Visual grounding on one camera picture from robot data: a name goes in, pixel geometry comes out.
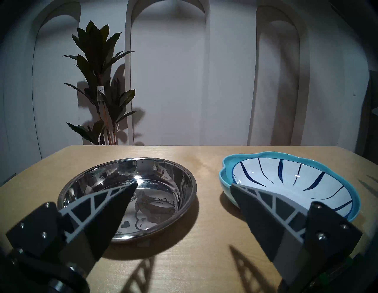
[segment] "ceramic bowl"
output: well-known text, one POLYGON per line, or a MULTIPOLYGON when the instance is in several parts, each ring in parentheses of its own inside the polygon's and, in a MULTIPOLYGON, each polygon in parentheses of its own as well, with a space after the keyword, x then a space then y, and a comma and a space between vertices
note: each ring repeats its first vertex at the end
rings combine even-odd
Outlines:
POLYGON ((166 228, 188 210, 197 192, 194 176, 183 166, 162 159, 130 158, 95 166, 74 177, 60 192, 57 207, 134 181, 138 187, 112 242, 140 239, 166 228))
POLYGON ((320 201, 352 221, 361 208, 354 187, 327 166, 286 153, 235 154, 224 158, 219 180, 226 196, 232 183, 275 192, 294 200, 307 210, 320 201))

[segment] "wooden table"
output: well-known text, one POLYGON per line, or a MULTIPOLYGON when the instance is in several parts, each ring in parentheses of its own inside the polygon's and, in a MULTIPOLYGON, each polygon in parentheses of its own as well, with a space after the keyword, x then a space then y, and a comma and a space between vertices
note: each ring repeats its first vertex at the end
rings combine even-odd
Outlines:
POLYGON ((264 292, 274 292, 280 275, 250 233, 240 211, 222 194, 218 180, 225 156, 268 150, 317 160, 356 188, 362 207, 353 224, 363 231, 363 237, 353 253, 362 251, 375 227, 378 166, 338 147, 296 146, 67 147, 0 188, 1 245, 9 251, 6 231, 43 202, 56 202, 64 185, 82 171, 122 158, 163 158, 193 173, 198 200, 178 222, 150 242, 110 245, 88 276, 91 292, 129 292, 130 287, 136 286, 135 270, 150 261, 152 269, 146 269, 147 279, 149 272, 151 275, 149 292, 254 292, 259 287, 264 292))

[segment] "blue stripe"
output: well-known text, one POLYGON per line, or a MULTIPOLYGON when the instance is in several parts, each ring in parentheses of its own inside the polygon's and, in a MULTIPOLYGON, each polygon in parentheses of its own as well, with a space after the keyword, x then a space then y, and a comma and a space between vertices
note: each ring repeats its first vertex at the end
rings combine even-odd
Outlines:
POLYGON ((299 165, 299 169, 298 169, 297 177, 295 178, 295 181, 294 181, 294 183, 293 183, 293 186, 294 186, 294 184, 297 182, 298 175, 299 175, 299 171, 301 170, 301 167, 302 167, 302 164, 299 165))
POLYGON ((327 197, 327 198, 313 198, 313 197, 312 197, 311 199, 322 199, 322 200, 323 200, 323 199, 329 199, 329 198, 333 197, 336 193, 338 193, 343 187, 344 187, 344 185, 341 186, 340 189, 337 190, 337 191, 336 191, 332 196, 330 196, 330 197, 327 197))
POLYGON ((280 160, 280 163, 278 164, 278 178, 280 178, 282 184, 284 181, 282 180, 282 169, 284 167, 284 160, 280 160))
POLYGON ((253 179, 251 178, 251 176, 247 173, 247 170, 245 169, 245 167, 244 167, 244 165, 243 165, 243 162, 240 162, 240 165, 241 165, 242 168, 243 168, 243 171, 244 171, 245 176, 246 176, 249 180, 251 180, 253 183, 257 183, 257 184, 260 184, 261 186, 266 187, 265 185, 263 185, 263 184, 261 184, 261 183, 255 181, 255 180, 253 180, 253 179))
POLYGON ((349 205, 352 201, 350 200, 349 202, 343 204, 342 206, 339 206, 338 208, 335 208, 335 209, 332 209, 333 211, 338 211, 339 209, 342 209, 344 207, 346 207, 347 205, 349 205))
POLYGON ((259 165, 260 165, 260 169, 261 169, 262 175, 265 176, 264 171, 263 171, 262 168, 261 168, 260 158, 258 158, 258 160, 259 160, 259 165))
POLYGON ((314 183, 309 188, 307 188, 303 191, 315 188, 319 184, 320 180, 322 180, 323 176, 324 176, 324 172, 321 172, 320 175, 317 177, 317 179, 314 181, 314 183))

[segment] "white wall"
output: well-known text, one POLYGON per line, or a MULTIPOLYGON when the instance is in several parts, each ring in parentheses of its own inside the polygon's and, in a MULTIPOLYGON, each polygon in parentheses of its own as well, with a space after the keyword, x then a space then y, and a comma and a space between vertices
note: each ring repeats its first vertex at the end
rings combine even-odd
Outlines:
POLYGON ((345 78, 344 98, 340 108, 341 130, 337 145, 354 152, 369 82, 369 66, 359 37, 341 17, 336 16, 336 19, 345 78))
POLYGON ((33 106, 37 137, 42 158, 66 146, 82 144, 79 134, 66 122, 78 125, 77 92, 64 83, 76 85, 81 74, 72 59, 79 49, 71 34, 77 34, 74 14, 80 5, 68 3, 58 7, 39 30, 33 58, 33 106))
POLYGON ((205 14, 176 0, 144 9, 131 28, 135 144, 198 145, 205 14))
POLYGON ((257 64, 248 145, 290 145, 299 82, 299 36, 271 6, 256 13, 257 64))
MULTIPOLYGON (((1 150, 5 152, 9 166, 5 172, 8 175, 2 172, 3 178, 41 159, 32 103, 34 45, 43 20, 65 2, 45 0, 33 4, 14 24, 1 45, 0 93, 3 96, 0 95, 0 98, 3 98, 3 102, 0 104, 3 104, 1 119, 6 126, 5 129, 2 127, 1 133, 3 137, 7 134, 8 138, 8 143, 2 142, 1 150)), ((82 28, 89 20, 99 27, 109 23, 112 34, 124 31, 125 24, 130 21, 129 17, 125 20, 127 1, 80 3, 82 14, 79 26, 82 28)), ((299 33, 298 96, 303 98, 298 99, 291 143, 337 145, 342 129, 343 113, 340 109, 344 105, 344 93, 348 92, 345 83, 349 77, 348 74, 344 75, 348 66, 345 66, 337 15, 326 0, 212 0, 209 5, 203 4, 206 10, 206 38, 199 143, 247 144, 256 68, 256 9, 259 5, 271 5, 283 11, 299 33)), ((126 43, 120 38, 116 52, 128 47, 129 34, 126 32, 123 35, 126 43)), ((111 77, 123 73, 120 67, 123 60, 118 62, 112 67, 111 77)), ((129 86, 126 76, 125 87, 129 86)), ((363 81, 358 86, 363 88, 363 81)), ((79 104, 79 122, 86 121, 93 121, 92 114, 85 105, 79 104)), ((127 144, 127 131, 124 132, 120 143, 127 144)))
POLYGON ((46 16, 64 1, 39 1, 14 23, 0 47, 0 92, 9 152, 2 153, 8 169, 2 179, 41 159, 32 98, 33 53, 37 32, 46 16))
POLYGON ((210 2, 203 145, 246 145, 256 63, 256 4, 210 2))

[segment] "blue and white bowl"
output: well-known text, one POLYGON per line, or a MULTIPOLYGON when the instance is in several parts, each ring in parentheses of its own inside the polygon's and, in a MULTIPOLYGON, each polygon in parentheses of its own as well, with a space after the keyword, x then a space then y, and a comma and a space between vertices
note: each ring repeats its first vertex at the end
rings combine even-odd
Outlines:
POLYGON ((307 210, 313 201, 325 203, 352 221, 361 201, 354 187, 327 166, 286 153, 236 154, 223 160, 219 179, 226 196, 232 183, 275 192, 294 200, 307 210))

